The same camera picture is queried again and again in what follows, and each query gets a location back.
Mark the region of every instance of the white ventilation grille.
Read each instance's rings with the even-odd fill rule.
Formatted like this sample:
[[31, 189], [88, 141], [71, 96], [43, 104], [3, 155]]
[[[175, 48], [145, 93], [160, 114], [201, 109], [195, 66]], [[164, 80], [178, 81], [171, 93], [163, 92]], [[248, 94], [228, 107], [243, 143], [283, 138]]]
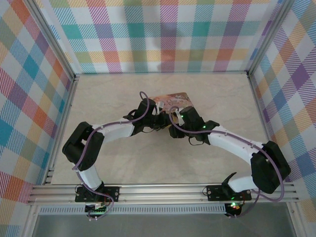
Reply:
[[[84, 205], [43, 206], [40, 215], [76, 215], [84, 214]], [[109, 214], [224, 214], [224, 204], [182, 204], [182, 205], [117, 205]]]

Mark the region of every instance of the robotic arm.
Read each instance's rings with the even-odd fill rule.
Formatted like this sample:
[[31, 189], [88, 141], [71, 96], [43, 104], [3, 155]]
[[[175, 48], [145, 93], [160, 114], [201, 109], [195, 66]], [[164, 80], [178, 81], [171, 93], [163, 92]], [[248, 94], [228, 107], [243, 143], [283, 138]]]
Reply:
[[[143, 115], [147, 107], [147, 100], [143, 99], [138, 109], [131, 111], [118, 123], [101, 127], [93, 134], [87, 144], [82, 162], [78, 166], [78, 173], [89, 188], [102, 193], [103, 182], [94, 166], [102, 144], [121, 137], [134, 136], [142, 132], [144, 127], [160, 130], [169, 126], [169, 133], [173, 138], [186, 136], [196, 138], [196, 140], [208, 145], [221, 147], [246, 161], [251, 166], [248, 172], [233, 173], [222, 183], [222, 192], [227, 198], [249, 189], [260, 189], [271, 194], [280, 185], [277, 172], [260, 150], [265, 151], [272, 158], [282, 180], [290, 173], [290, 168], [276, 143], [269, 141], [262, 144], [251, 141], [229, 132], [214, 121], [204, 122], [194, 107], [186, 107], [181, 111], [173, 112], [173, 115], [179, 120], [179, 124], [174, 124], [170, 119], [171, 116], [166, 112], [161, 112], [155, 101], [149, 100], [149, 109], [145, 116], [136, 122], [126, 123]], [[87, 122], [78, 125], [63, 147], [63, 153], [70, 162], [76, 164], [79, 161], [85, 147], [84, 142], [98, 127], [100, 125], [90, 125]]]

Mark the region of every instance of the colorful plaid wall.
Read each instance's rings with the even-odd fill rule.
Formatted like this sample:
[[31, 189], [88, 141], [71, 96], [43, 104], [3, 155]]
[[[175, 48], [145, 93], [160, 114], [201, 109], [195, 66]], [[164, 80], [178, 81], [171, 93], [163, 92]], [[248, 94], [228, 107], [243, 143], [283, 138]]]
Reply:
[[146, 73], [244, 71], [282, 0], [37, 2], [78, 73]]
[[40, 184], [70, 79], [22, 0], [0, 0], [0, 236], [17, 236]]
[[316, 1], [296, 0], [253, 82], [316, 233]]

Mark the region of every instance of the plaid wallpaper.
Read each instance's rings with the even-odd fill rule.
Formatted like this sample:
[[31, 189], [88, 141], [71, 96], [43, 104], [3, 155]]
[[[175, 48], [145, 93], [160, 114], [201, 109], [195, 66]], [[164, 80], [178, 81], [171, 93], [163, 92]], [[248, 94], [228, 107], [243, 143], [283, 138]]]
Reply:
[[245, 71], [283, 1], [37, 2], [77, 73], [146, 73]]
[[253, 83], [316, 234], [316, 1], [296, 0]]
[[70, 79], [22, 0], [0, 0], [0, 236], [17, 236], [40, 184]]

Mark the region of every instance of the marble surface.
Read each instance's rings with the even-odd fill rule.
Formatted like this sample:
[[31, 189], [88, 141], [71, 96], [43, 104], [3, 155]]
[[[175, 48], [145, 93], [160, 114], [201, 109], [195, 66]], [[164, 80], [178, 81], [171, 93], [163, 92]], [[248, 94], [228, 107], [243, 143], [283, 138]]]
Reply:
[[[140, 90], [148, 96], [186, 92], [205, 121], [216, 121], [252, 140], [267, 141], [246, 75], [120, 74], [79, 78], [62, 145], [82, 121], [104, 124], [136, 109]], [[59, 151], [52, 184], [78, 183], [72, 167]], [[250, 169], [220, 148], [173, 139], [167, 129], [104, 144], [96, 167], [105, 183], [222, 182], [232, 172]]]

